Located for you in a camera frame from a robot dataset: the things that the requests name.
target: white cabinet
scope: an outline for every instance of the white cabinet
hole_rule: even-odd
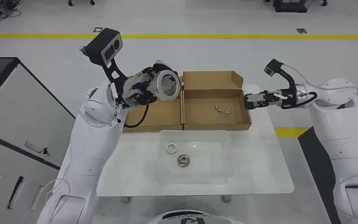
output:
[[[74,116],[17,58],[0,58],[1,224],[36,223],[52,186],[40,196],[39,190],[56,179],[73,124]]]
[[[52,186],[37,197],[36,207],[32,207],[37,191],[41,186],[56,179],[58,170],[28,158],[14,150],[0,145],[0,219],[3,224],[36,223],[40,212],[45,205],[45,194]],[[8,208],[11,195],[19,177],[22,187],[17,188],[12,198],[12,206]]]
[[[22,65],[0,85],[0,139],[61,166],[73,124],[71,114]]]

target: logo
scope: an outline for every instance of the logo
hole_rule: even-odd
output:
[[[181,224],[205,224],[205,222],[203,218],[199,217],[197,217],[196,220],[193,220],[192,218],[183,218]]]

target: cabinet handle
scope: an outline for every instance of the cabinet handle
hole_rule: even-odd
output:
[[[25,182],[23,182],[23,176],[19,176],[18,177],[18,180],[15,184],[15,187],[12,191],[12,194],[11,194],[11,197],[10,197],[10,200],[9,200],[9,204],[7,206],[8,209],[13,209],[19,196],[20,196],[20,193],[21,193],[21,190],[23,188],[23,185],[24,185]]]
[[[43,188],[44,188],[43,186],[40,186],[39,189],[37,190],[36,195],[35,195],[35,198],[34,198],[34,200],[32,201],[32,204],[31,204],[31,207],[30,207],[30,211],[33,212],[34,210],[36,210],[36,206],[37,206],[37,203],[38,203],[39,198],[40,198],[40,193],[41,193],[41,191],[42,191]]]
[[[25,147],[27,147],[37,153],[41,153],[43,150],[41,147],[36,146],[35,144],[31,143],[29,140],[26,140]]]

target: cabinet door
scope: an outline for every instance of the cabinet door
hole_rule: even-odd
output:
[[[0,139],[61,166],[73,124],[74,118],[22,65],[0,86]]]
[[[49,186],[40,196],[38,191],[48,182],[56,179],[58,170],[24,156],[14,150],[0,145],[0,218],[1,223],[36,223],[45,205],[45,194],[52,188]],[[21,178],[21,188],[17,188],[12,198],[12,206],[8,208],[16,183]],[[36,198],[36,207],[32,206]]]

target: metal ring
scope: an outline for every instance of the metal ring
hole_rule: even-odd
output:
[[[170,149],[169,149],[170,146],[174,146],[174,150],[170,150]],[[169,144],[167,145],[167,152],[168,152],[168,153],[173,154],[173,153],[175,153],[176,151],[177,151],[177,146],[176,146],[176,144],[174,144],[174,143],[169,143]]]
[[[166,95],[162,89],[162,80],[166,75],[173,77],[176,82],[175,93],[171,96]],[[157,79],[157,91],[156,91],[157,97],[163,101],[172,101],[172,100],[175,100],[176,97],[178,97],[179,92],[180,92],[180,81],[179,81],[178,75],[176,75],[174,72],[172,72],[170,70],[161,71],[159,73],[158,79]]]

